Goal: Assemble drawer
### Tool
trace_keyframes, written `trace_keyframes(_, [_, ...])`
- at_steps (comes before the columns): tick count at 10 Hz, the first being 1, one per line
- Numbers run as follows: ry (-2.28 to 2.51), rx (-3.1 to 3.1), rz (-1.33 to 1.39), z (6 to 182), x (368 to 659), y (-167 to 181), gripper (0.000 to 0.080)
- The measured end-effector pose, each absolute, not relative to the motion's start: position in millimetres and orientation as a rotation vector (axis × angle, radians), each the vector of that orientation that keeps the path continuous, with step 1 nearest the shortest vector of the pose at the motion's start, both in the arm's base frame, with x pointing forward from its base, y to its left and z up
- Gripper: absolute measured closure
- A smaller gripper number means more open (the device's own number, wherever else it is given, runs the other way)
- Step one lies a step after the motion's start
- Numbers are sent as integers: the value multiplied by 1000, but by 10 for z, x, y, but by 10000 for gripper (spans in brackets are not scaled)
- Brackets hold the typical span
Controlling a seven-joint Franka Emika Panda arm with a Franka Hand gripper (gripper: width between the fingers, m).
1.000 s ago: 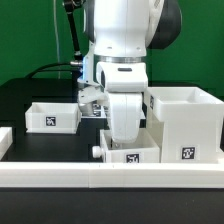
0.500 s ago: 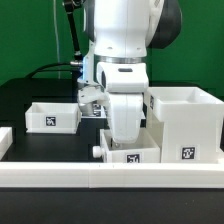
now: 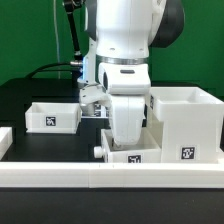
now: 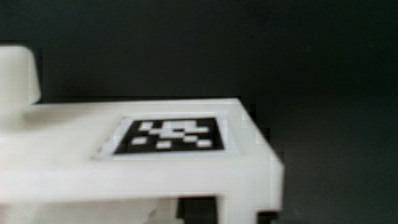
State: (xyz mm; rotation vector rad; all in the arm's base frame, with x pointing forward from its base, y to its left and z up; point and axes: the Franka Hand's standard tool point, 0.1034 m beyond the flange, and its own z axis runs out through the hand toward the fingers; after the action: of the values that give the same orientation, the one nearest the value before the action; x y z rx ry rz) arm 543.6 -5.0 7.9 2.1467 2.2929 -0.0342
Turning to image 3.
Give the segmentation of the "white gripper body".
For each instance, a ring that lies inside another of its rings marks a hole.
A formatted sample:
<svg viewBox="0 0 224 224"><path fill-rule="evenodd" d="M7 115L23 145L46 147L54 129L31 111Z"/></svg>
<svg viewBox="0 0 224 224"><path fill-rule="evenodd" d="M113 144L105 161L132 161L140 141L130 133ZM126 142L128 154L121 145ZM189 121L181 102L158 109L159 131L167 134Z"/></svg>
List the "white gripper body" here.
<svg viewBox="0 0 224 224"><path fill-rule="evenodd" d="M151 82L148 65L101 63L98 79L109 98L109 121L117 145L135 145L141 135Z"/></svg>

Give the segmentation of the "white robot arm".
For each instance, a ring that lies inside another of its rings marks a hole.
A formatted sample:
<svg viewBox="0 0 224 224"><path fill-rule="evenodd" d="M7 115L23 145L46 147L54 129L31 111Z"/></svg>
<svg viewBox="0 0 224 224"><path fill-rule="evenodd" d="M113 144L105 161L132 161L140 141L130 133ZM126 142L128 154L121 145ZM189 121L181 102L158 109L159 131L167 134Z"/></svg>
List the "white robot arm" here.
<svg viewBox="0 0 224 224"><path fill-rule="evenodd" d="M91 45L80 103L88 115L95 102L109 109L116 144L138 142L151 87L149 49L171 45L184 22L181 0L86 0Z"/></svg>

